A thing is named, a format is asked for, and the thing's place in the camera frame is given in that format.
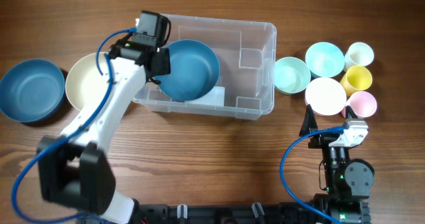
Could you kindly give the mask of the pink small bowl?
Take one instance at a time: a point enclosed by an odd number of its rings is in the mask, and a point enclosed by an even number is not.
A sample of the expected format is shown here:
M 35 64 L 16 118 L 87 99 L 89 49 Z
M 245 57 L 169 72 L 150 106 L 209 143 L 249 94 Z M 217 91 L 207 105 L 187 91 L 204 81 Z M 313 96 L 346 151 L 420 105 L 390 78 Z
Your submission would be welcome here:
M 321 77 L 312 80 L 305 90 L 305 104 L 321 116 L 340 113 L 345 107 L 347 95 L 339 82 Z

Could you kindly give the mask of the mint green small bowl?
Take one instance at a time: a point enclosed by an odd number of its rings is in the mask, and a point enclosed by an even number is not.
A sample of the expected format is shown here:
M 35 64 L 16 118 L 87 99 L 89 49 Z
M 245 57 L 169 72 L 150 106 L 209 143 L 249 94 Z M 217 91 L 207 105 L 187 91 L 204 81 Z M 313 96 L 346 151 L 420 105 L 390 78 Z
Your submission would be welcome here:
M 297 94 L 311 81 L 310 69 L 299 58 L 287 56 L 275 63 L 274 86 L 284 94 Z

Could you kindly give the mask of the dark blue bowl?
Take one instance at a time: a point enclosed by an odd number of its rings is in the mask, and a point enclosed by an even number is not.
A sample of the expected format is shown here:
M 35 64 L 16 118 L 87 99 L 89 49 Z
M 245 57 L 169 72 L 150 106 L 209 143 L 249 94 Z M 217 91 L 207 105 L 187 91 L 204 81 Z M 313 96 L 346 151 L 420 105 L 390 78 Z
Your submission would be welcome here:
M 210 92 L 220 76 L 220 63 L 206 44 L 185 39 L 167 45 L 171 72 L 155 78 L 159 88 L 174 100 L 191 101 Z
M 1 79 L 1 113 L 16 122 L 45 120 L 64 102 L 62 70 L 45 59 L 20 62 Z

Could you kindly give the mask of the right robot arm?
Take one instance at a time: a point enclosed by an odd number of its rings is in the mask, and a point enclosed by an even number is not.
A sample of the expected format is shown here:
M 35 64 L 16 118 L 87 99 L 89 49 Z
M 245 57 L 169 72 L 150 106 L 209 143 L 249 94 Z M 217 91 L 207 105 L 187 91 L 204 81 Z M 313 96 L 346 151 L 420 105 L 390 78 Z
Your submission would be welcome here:
M 351 159 L 349 150 L 363 143 L 369 127 L 352 109 L 347 111 L 341 131 L 319 134 L 315 114 L 307 105 L 299 135 L 311 135 L 309 149 L 320 149 L 324 168 L 325 195 L 317 194 L 313 206 L 340 223 L 370 223 L 371 214 L 366 200 L 373 186 L 375 170 L 362 159 Z

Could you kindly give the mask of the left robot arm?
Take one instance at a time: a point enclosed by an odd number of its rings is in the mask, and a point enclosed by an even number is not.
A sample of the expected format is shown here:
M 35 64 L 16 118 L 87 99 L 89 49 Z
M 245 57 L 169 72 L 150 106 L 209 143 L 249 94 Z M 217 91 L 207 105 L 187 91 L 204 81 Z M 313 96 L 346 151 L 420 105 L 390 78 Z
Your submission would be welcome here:
M 42 198 L 78 210 L 75 218 L 92 214 L 129 223 L 136 212 L 136 200 L 116 190 L 108 149 L 131 99 L 171 69 L 166 35 L 149 36 L 134 29 L 122 33 L 124 37 L 104 55 L 103 97 L 83 108 L 58 138 L 43 137 L 34 158 Z

